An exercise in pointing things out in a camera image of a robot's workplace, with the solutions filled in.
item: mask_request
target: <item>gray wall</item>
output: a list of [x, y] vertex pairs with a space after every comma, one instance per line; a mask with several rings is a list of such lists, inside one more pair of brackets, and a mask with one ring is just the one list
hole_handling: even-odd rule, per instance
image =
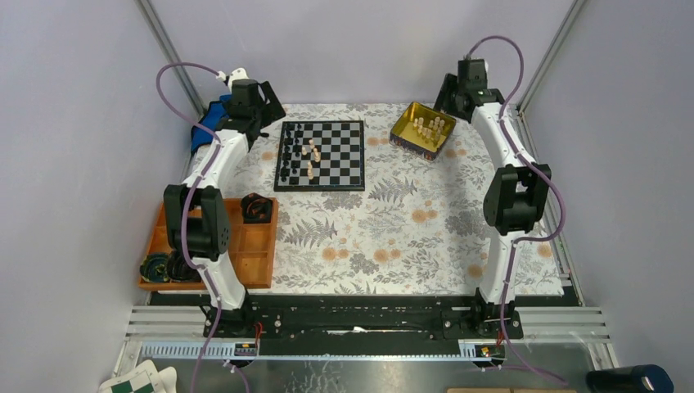
[[[446, 72], [480, 38], [513, 37], [526, 81], [571, 0], [156, 0], [182, 59], [219, 70], [245, 67], [282, 102], [432, 102]], [[513, 49], [490, 43], [495, 86], [518, 75]], [[203, 98], [217, 84], [192, 76]]]
[[527, 112], [622, 364], [692, 385], [694, 3], [592, 1]]
[[189, 128], [156, 95], [165, 59], [135, 2], [2, 2], [0, 18], [0, 390], [96, 391]]

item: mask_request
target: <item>chessboard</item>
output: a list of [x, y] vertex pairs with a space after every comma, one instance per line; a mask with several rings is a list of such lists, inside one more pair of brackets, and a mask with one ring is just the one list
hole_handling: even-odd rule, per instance
[[275, 170], [276, 192], [364, 191], [364, 188], [363, 121], [282, 123]]

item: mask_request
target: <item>white robotic arm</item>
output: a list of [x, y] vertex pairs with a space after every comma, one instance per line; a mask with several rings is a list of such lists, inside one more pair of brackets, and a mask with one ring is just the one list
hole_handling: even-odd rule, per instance
[[[286, 114], [270, 84], [248, 79], [245, 70], [234, 70], [229, 76], [219, 72], [218, 79], [232, 91], [231, 99], [223, 104], [228, 119], [220, 120], [210, 149], [193, 173], [182, 184], [166, 188], [164, 212], [169, 245], [179, 252], [187, 245], [192, 265], [210, 291], [213, 308], [227, 312], [229, 318], [240, 318], [234, 313], [244, 304], [246, 289], [229, 259], [232, 229], [220, 188], [226, 186], [223, 182], [253, 142], [267, 136], [260, 130]], [[193, 206], [200, 207], [200, 217], [189, 217], [184, 211]]]
[[[220, 184], [220, 182], [224, 182], [229, 178], [231, 171], [237, 167], [238, 163], [248, 153], [248, 140], [244, 134], [232, 129], [222, 129], [217, 132], [217, 136], [219, 140], [213, 139], [205, 158], [193, 170], [192, 174], [183, 180], [183, 185], [193, 187], [195, 180], [201, 176], [205, 163], [212, 160], [212, 165], [207, 170], [206, 175], [202, 177], [197, 188], [223, 188], [224, 184]], [[219, 151], [217, 156], [214, 157], [216, 149], [219, 149]], [[229, 259], [228, 251], [224, 251], [224, 253], [219, 255], [217, 260], [193, 256], [192, 262], [194, 265], [200, 266], [198, 271], [210, 294], [214, 293], [214, 291], [211, 291], [211, 288], [216, 289], [219, 300], [215, 296], [211, 296], [210, 299], [214, 308], [221, 307], [226, 310], [234, 310], [241, 307], [246, 296], [246, 289], [238, 280], [232, 262]]]
[[[503, 135], [499, 126], [498, 113], [501, 110], [501, 104], [491, 102], [478, 106], [472, 112], [471, 125], [480, 133], [484, 146], [487, 148], [489, 155], [492, 158], [494, 168], [503, 168], [507, 165], [514, 167], [524, 166], [509, 146], [508, 140]], [[533, 157], [522, 147], [520, 139], [516, 131], [512, 127], [512, 122], [508, 114], [503, 116], [504, 124], [506, 125], [511, 138], [516, 146], [520, 147], [520, 153], [530, 162], [534, 162]], [[501, 304], [503, 280], [508, 270], [509, 257], [511, 253], [511, 244], [518, 237], [523, 236], [522, 231], [509, 232], [502, 235], [499, 231], [493, 231], [491, 245], [489, 246], [489, 258], [487, 259], [487, 268], [480, 284], [480, 292], [482, 297], [495, 305]], [[511, 277], [516, 276], [516, 268], [518, 264], [514, 264]], [[506, 302], [513, 301], [516, 298], [515, 280], [509, 282]]]

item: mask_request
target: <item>wooden tray compartment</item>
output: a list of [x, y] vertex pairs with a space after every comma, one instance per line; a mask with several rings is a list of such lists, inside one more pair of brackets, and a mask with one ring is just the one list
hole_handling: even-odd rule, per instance
[[[244, 224], [241, 215], [241, 199], [225, 199], [232, 235], [229, 241], [229, 259], [237, 272], [239, 281], [247, 288], [270, 288], [273, 280], [275, 239], [279, 204], [273, 201], [273, 218], [269, 224]], [[193, 210], [192, 217], [200, 217], [200, 210]], [[171, 252], [166, 237], [166, 215], [164, 205], [159, 209], [145, 256], [154, 252]], [[199, 291], [205, 289], [203, 282], [146, 282], [139, 278], [137, 286], [147, 291]]]

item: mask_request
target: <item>floral tablecloth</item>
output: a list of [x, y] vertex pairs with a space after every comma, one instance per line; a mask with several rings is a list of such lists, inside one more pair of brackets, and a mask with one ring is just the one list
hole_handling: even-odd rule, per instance
[[[461, 120], [433, 162], [390, 145], [390, 128], [407, 106], [285, 105], [283, 120], [364, 120], [364, 192], [274, 192], [282, 122], [264, 130], [270, 137], [255, 143], [222, 190], [224, 197], [257, 192], [279, 200], [272, 288], [256, 291], [475, 293], [493, 230], [482, 215], [493, 165], [479, 134]], [[563, 293], [549, 244], [524, 244], [516, 261], [517, 293]]]

